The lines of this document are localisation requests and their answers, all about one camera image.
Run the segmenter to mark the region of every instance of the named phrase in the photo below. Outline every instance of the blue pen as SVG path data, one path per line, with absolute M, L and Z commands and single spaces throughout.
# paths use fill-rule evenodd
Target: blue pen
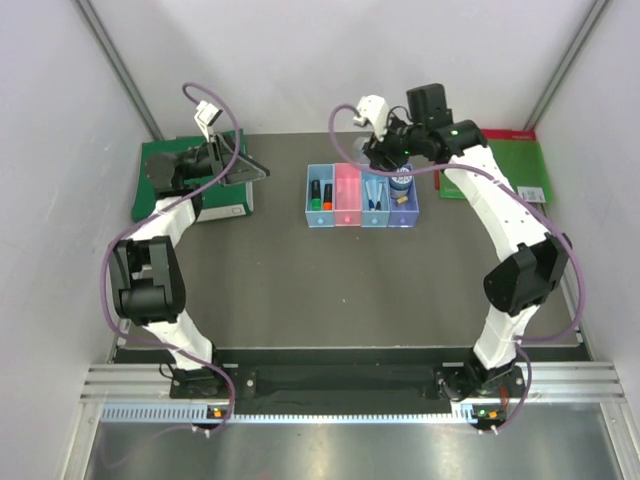
M 371 190 L 369 189 L 369 182 L 364 182 L 364 188 L 367 190 L 367 199 L 369 200 L 369 210 L 375 210 L 376 205 L 373 203 L 373 198 L 371 197 Z

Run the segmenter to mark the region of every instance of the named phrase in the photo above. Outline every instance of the white label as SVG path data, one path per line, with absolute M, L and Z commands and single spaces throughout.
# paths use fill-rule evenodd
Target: white label
M 199 222 L 208 222 L 210 220 L 217 220 L 219 218 L 228 218 L 228 217 L 240 217 L 245 215 L 247 212 L 244 210 L 244 205 L 229 205 L 228 207 L 217 207 L 217 208 L 205 208 L 200 212 L 200 216 L 198 217 Z
M 547 203 L 540 187 L 518 187 L 518 195 L 529 203 Z

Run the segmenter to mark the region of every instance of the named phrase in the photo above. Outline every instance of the pink bin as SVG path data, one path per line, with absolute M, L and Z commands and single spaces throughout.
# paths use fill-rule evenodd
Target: pink bin
M 335 164 L 336 227 L 359 227 L 362 223 L 360 170 L 348 163 Z

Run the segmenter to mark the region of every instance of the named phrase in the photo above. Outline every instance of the marker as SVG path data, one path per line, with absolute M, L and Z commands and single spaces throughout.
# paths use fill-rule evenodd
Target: marker
M 324 210 L 331 210 L 332 199 L 333 199 L 333 185 L 331 183 L 327 183 L 324 186 L 324 203 L 322 204 L 322 208 Z
M 382 182 L 378 184 L 378 201 L 376 202 L 376 210 L 382 210 Z
M 311 210 L 321 210 L 322 198 L 320 198 L 320 180 L 311 180 Z
M 369 210 L 375 210 L 373 198 L 371 197 L 371 189 L 369 188 L 369 182 L 364 182 L 364 187 L 367 190 L 367 198 L 369 199 Z

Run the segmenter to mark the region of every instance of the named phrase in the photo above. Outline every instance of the green book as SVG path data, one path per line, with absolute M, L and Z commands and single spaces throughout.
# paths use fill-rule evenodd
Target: green book
M 234 137 L 234 132 L 227 132 Z M 140 174 L 138 176 L 138 189 L 136 199 L 131 209 L 131 218 L 134 222 L 147 218 L 155 207 L 155 196 L 153 185 L 144 173 L 144 162 L 154 153 L 179 153 L 190 147 L 202 145 L 204 138 L 182 137 L 175 140 L 165 140 L 162 142 L 149 142 L 142 144 L 140 154 Z M 244 133 L 240 130 L 240 147 L 242 153 L 247 153 L 247 145 Z M 198 183 L 204 185 L 213 177 L 203 177 L 197 180 L 187 181 L 187 183 Z M 253 184 L 251 182 L 243 185 L 231 185 L 223 187 L 214 185 L 202 194 L 203 208 L 198 222 L 215 220 L 218 218 L 239 217 L 250 215 L 253 212 Z
M 515 192 L 531 203 L 551 203 L 551 182 L 535 135 L 502 130 L 485 130 L 484 133 L 498 167 Z M 440 175 L 440 197 L 465 198 L 445 175 Z

